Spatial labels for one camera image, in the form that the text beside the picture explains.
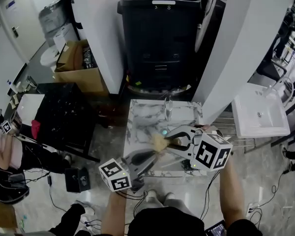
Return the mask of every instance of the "marble countertop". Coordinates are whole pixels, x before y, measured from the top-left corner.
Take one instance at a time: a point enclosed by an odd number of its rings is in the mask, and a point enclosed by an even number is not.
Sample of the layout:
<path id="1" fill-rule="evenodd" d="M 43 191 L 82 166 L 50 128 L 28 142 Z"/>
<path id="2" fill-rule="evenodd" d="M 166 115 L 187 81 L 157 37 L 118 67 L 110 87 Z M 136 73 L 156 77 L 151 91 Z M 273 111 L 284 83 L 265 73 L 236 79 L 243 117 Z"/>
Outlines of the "marble countertop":
<path id="1" fill-rule="evenodd" d="M 146 148 L 153 148 L 152 135 L 171 131 L 181 125 L 203 124 L 201 103 L 173 101 L 172 118 L 165 120 L 163 100 L 131 100 L 123 156 Z M 149 177 L 202 176 L 205 171 L 191 170 L 188 160 L 162 153 L 158 162 L 146 173 Z"/>

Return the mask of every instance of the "black box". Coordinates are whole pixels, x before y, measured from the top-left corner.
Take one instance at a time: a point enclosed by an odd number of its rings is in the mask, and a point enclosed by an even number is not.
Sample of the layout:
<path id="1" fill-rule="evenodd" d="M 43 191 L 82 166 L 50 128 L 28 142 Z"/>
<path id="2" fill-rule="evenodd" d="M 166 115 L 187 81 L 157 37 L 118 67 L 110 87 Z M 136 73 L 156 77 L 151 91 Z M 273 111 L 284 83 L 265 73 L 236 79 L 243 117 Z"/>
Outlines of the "black box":
<path id="1" fill-rule="evenodd" d="M 86 168 L 65 169 L 65 186 L 68 192 L 81 193 L 90 190 L 89 172 Z"/>

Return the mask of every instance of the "white pillar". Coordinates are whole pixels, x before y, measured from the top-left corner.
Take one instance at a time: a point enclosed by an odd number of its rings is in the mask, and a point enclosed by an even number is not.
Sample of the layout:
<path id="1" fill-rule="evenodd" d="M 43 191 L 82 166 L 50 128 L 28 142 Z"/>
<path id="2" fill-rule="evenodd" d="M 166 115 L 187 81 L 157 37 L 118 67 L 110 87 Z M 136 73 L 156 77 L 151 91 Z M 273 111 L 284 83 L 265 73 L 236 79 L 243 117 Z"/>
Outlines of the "white pillar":
<path id="1" fill-rule="evenodd" d="M 119 0 L 74 0 L 83 29 L 109 93 L 118 93 L 125 48 Z"/>
<path id="2" fill-rule="evenodd" d="M 249 80 L 293 0 L 227 0 L 211 56 L 193 101 L 212 123 Z"/>

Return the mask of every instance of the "black marble table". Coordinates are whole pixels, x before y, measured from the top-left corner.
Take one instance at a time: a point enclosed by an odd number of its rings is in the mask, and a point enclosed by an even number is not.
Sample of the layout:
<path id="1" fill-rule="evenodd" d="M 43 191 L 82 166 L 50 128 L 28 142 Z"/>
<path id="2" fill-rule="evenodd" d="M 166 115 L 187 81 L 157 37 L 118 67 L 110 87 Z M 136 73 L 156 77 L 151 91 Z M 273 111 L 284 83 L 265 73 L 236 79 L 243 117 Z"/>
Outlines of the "black marble table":
<path id="1" fill-rule="evenodd" d="M 36 139 L 39 144 L 100 162 L 89 156 L 97 114 L 75 83 L 39 84 L 28 93 L 45 95 L 35 117 L 41 123 Z M 15 110 L 9 104 L 4 119 L 9 119 Z M 28 125 L 22 124 L 20 134 L 34 140 Z"/>

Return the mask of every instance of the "white sink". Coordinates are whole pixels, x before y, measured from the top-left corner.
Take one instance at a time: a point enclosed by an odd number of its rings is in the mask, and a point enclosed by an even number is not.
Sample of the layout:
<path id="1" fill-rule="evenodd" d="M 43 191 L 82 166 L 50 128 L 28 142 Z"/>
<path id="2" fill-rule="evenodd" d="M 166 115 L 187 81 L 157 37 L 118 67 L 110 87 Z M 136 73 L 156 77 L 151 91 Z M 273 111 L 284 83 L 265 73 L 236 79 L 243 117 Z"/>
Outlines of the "white sink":
<path id="1" fill-rule="evenodd" d="M 31 126 L 31 121 L 35 119 L 37 111 L 43 101 L 44 94 L 24 94 L 17 108 L 17 112 L 22 120 L 22 124 Z"/>
<path id="2" fill-rule="evenodd" d="M 286 136 L 290 127 L 277 91 L 264 97 L 266 88 L 246 83 L 232 102 L 239 138 Z"/>
<path id="3" fill-rule="evenodd" d="M 164 101 L 131 100 L 123 156 L 141 149 L 153 149 L 153 134 L 171 131 L 181 125 L 195 124 L 203 124 L 200 103 L 173 101 L 172 118 L 166 121 Z M 204 171 L 187 170 L 183 160 L 182 157 L 165 152 L 146 176 L 182 177 L 206 174 Z"/>

